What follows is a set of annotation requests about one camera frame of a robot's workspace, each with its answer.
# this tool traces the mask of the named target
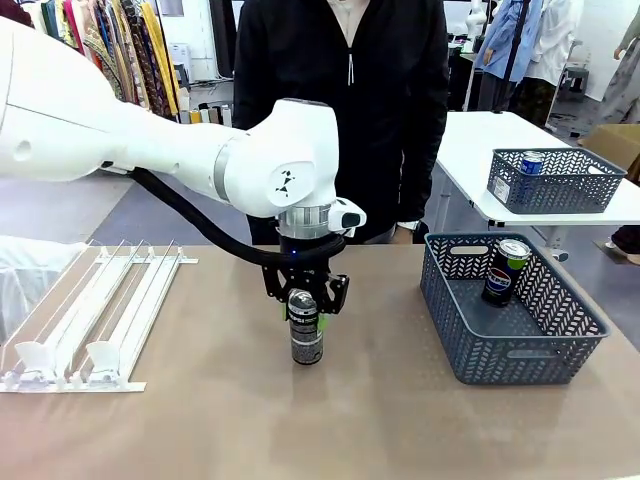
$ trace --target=floor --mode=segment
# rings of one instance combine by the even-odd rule
[[[220,90],[215,91],[216,95],[220,93]],[[206,97],[207,92],[197,92],[194,103]],[[584,103],[558,104],[551,119],[558,128],[556,135],[574,143],[576,139],[571,133],[587,133],[597,107],[597,102],[590,99]],[[439,191],[443,175],[436,168],[434,192]],[[171,178],[166,181],[229,234],[245,243],[250,241],[242,214],[187,190]],[[433,197],[427,204],[427,224],[433,224],[435,220],[436,202],[437,197]],[[0,203],[9,206],[0,209],[0,233],[5,235],[64,243],[90,238],[102,244],[117,244],[123,238],[132,243],[144,239],[155,245],[166,245],[171,240],[183,245],[208,243],[195,228],[141,187],[107,173],[68,184],[0,179]],[[454,192],[446,230],[486,229],[486,223],[462,195]],[[640,268],[614,263],[593,243],[606,239],[614,230],[607,227],[573,229],[566,243],[570,257],[565,267],[640,349],[640,323],[637,321]],[[542,243],[533,230],[525,228],[522,233]]]

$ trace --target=table leg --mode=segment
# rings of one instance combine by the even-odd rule
[[[473,86],[473,78],[475,77],[476,69],[473,65],[471,65],[471,75],[469,75],[469,84],[467,85],[467,94],[464,97],[464,106],[462,107],[462,111],[466,112],[469,110],[469,101],[471,99],[471,87]]]
[[[564,262],[569,258],[569,252],[562,249],[562,244],[567,238],[567,234],[569,233],[568,227],[551,227],[548,234],[544,234],[540,228],[532,227],[538,235],[540,235],[545,240],[545,247],[549,249],[551,255],[555,257],[559,262]]]
[[[436,210],[436,224],[434,225],[435,233],[444,232],[444,224],[447,220],[447,211],[449,210],[449,201],[451,200],[451,191],[453,183],[447,174],[444,175],[442,188],[440,189],[440,198],[438,199],[438,209]]]

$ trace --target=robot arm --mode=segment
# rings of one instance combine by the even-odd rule
[[[329,107],[281,100],[247,132],[176,124],[118,101],[77,52],[0,17],[0,174],[68,181],[105,165],[173,175],[256,217],[326,207],[320,234],[366,221],[336,198],[338,133]]]

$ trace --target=black can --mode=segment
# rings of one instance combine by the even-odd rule
[[[530,256],[531,249],[525,243],[502,240],[487,272],[482,299],[496,307],[507,306]]]
[[[313,296],[294,289],[287,302],[287,320],[291,334],[291,358],[301,365],[313,365],[322,358],[322,331],[318,328],[320,315]]]

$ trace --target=colorful fabric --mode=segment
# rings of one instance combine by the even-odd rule
[[[162,33],[160,31],[160,25],[158,19],[153,13],[151,5],[147,2],[141,5],[142,17],[149,31],[151,38],[151,44],[153,46],[153,52],[160,67],[160,73],[162,76],[162,83],[164,85],[165,94],[169,100],[169,108],[171,115],[178,114],[177,99],[174,96],[174,88],[177,92],[179,90],[178,80],[176,78],[176,72],[173,68],[173,64],[167,63],[167,51],[165,49],[164,41],[162,40]]]
[[[126,44],[126,32],[124,29],[124,24],[122,23],[122,18],[119,14],[116,13],[116,10],[113,6],[113,2],[109,3],[110,11],[113,14],[112,18],[115,20],[115,25],[119,35],[119,46],[120,46],[120,55],[122,56],[122,66],[127,71],[127,88],[130,90],[131,100],[128,100],[131,103],[138,103],[138,91],[136,89],[135,80],[133,78],[133,64],[129,58],[129,47]]]
[[[88,10],[88,3],[86,0],[72,0],[71,9],[73,10],[73,18],[76,22],[76,26],[78,27],[78,34],[80,35],[80,44],[82,45],[82,50],[84,52],[84,56],[91,60],[93,63],[97,65],[97,57],[91,52],[89,47],[84,44],[84,35],[85,35],[85,22],[87,18],[91,18]]]
[[[55,0],[46,0],[40,4],[42,8],[42,17],[47,27],[47,33],[50,37],[60,40],[58,36],[58,25],[56,23],[56,2]]]
[[[91,20],[90,23],[86,25],[87,30],[84,37],[84,43],[87,47],[89,47],[96,56],[102,62],[103,70],[102,73],[107,78],[111,87],[113,88],[113,92],[118,100],[123,100],[122,94],[122,85],[120,84],[120,80],[118,79],[118,69],[111,59],[109,52],[107,51],[107,47],[102,41],[102,37],[98,33],[98,29],[96,25]]]
[[[102,36],[102,41],[104,42],[105,46],[107,47],[107,51],[109,52],[109,55],[111,55],[111,58],[114,57],[114,52],[113,52],[113,45],[111,43],[111,35],[109,32],[109,29],[107,27],[107,23],[105,21],[105,16],[103,14],[103,10],[102,7],[100,6],[100,4],[97,4],[94,9],[93,9],[93,14],[96,18],[96,25],[98,26],[98,31],[100,32],[100,35]]]
[[[120,83],[122,85],[124,99],[129,103],[136,103],[136,95],[134,93],[131,72],[128,69],[128,63],[124,61],[124,55],[120,45],[116,45],[115,52],[116,66],[118,67],[118,73],[120,74]]]
[[[116,18],[119,18],[119,25],[126,47],[126,54],[129,57],[129,62],[131,62],[131,73],[133,74],[133,83],[135,86],[136,96],[138,97],[138,105],[140,105],[142,108],[149,109],[149,97],[147,96],[147,91],[144,84],[142,68],[140,67],[140,63],[138,62],[138,56],[133,44],[131,30],[129,29],[129,24],[127,23],[122,4],[120,3],[120,0],[113,0],[112,5]]]
[[[83,49],[80,48],[80,45],[82,45],[82,39],[80,38],[80,32],[78,31],[78,25],[76,24],[71,0],[64,0],[62,6],[64,8],[64,14],[67,17],[67,22],[69,23],[69,27],[71,28],[71,33],[75,39],[75,43],[77,45],[76,48],[82,53]]]
[[[152,112],[159,111],[158,94],[154,87],[153,71],[151,69],[151,63],[147,52],[142,43],[142,36],[139,28],[139,17],[136,15],[136,9],[131,0],[121,0],[122,8],[124,10],[125,18],[131,31],[131,40],[133,41],[133,47],[136,51],[138,58],[138,64],[140,66],[144,84],[146,87],[147,97],[149,98],[149,108]]]
[[[164,91],[164,84],[162,83],[162,74],[160,73],[160,67],[156,61],[156,56],[153,54],[153,45],[151,44],[151,35],[147,29],[147,25],[144,22],[140,22],[140,33],[142,34],[142,42],[149,57],[151,64],[151,71],[153,73],[152,87],[155,88],[156,96],[158,99],[158,111],[154,112],[161,117],[171,116],[171,109],[169,108],[169,100],[167,94]]]
[[[56,25],[58,27],[58,36],[60,40],[76,50],[79,48],[73,33],[71,32],[71,25],[67,20],[67,16],[64,13],[64,0],[55,0],[56,11]]]

